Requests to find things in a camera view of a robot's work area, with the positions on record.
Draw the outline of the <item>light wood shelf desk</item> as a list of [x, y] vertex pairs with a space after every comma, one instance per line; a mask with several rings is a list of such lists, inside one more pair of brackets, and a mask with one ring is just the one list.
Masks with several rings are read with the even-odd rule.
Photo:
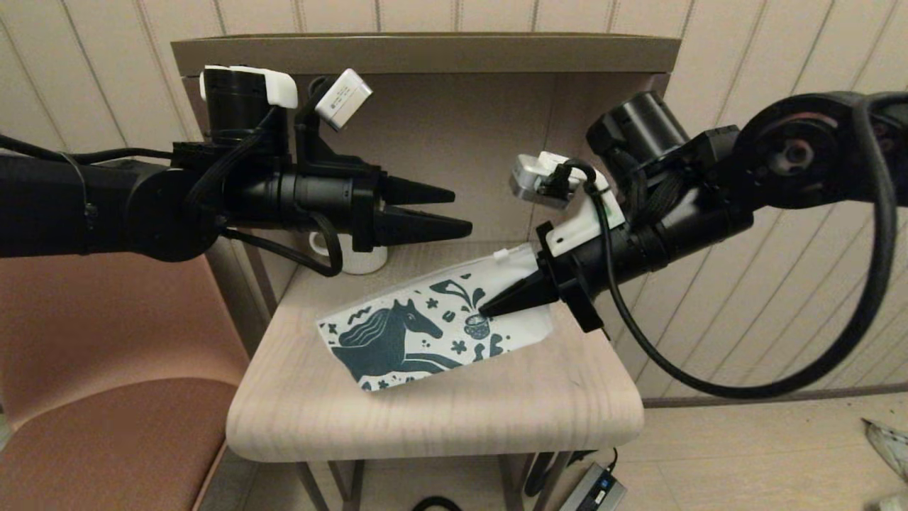
[[340, 154], [395, 177], [451, 189], [452, 204], [423, 211], [470, 221], [457, 241], [393, 247], [366, 276], [374, 292], [438, 268], [535, 241], [535, 228], [565, 211], [513, 196], [519, 154], [542, 150], [597, 159], [586, 143], [600, 114], [641, 90], [665, 92], [679, 38], [612, 33], [256, 33], [172, 43], [199, 126], [207, 126], [198, 75], [205, 65], [249, 65], [312, 78], [353, 68], [373, 96], [349, 125], [322, 130]]

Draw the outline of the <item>white ribbed ceramic mug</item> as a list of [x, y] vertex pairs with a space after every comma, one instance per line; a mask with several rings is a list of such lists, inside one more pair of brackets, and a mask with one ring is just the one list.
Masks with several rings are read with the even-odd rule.
[[[343, 272], [349, 275], [367, 275], [377, 272], [388, 262], [389, 249], [385, 246], [373, 247], [370, 252], [353, 250], [353, 237], [346, 233], [338, 234], [338, 242], [343, 252]], [[309, 246], [319, 256], [327, 258], [330, 253], [322, 233], [309, 233]]]

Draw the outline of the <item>grey crumpled floor debris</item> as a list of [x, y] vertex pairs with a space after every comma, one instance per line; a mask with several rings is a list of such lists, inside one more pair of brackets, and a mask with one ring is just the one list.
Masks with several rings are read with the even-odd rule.
[[870, 446], [908, 484], [908, 432], [868, 418], [861, 420]]

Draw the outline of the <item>brown pink upholstered chair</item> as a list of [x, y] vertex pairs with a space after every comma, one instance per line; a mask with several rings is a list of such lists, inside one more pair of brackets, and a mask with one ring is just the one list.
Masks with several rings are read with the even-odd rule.
[[206, 258], [0, 259], [0, 511], [195, 511], [248, 363]]

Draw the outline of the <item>grey power adapter brick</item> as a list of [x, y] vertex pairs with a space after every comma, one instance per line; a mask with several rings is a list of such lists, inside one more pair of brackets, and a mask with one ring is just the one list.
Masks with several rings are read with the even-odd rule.
[[593, 463], [558, 511], [617, 511], [626, 496], [626, 486]]

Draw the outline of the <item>white horse-print zipper pouch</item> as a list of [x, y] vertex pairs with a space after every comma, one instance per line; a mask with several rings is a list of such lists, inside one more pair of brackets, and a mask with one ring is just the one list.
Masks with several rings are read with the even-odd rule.
[[450, 265], [344, 305], [315, 321], [331, 355], [366, 392], [441, 374], [535, 345], [551, 308], [491, 317], [496, 295], [538, 270], [531, 245]]

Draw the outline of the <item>dark metal table legs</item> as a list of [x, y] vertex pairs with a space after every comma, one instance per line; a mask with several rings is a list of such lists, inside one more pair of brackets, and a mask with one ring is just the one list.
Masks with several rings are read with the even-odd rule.
[[[549, 476], [542, 482], [541, 491], [536, 496], [536, 502], [532, 508], [532, 511], [546, 511], [559, 478], [570, 465], [572, 456], [574, 456], [573, 451], [498, 455], [497, 466], [506, 511], [525, 511], [526, 483], [533, 478], [540, 478], [542, 472], [548, 470]], [[306, 462], [297, 462], [293, 466], [315, 511], [331, 511], [311, 466]], [[362, 459], [330, 461], [328, 462], [328, 472], [330, 472], [341, 498], [340, 510], [360, 511], [365, 480], [365, 461]]]

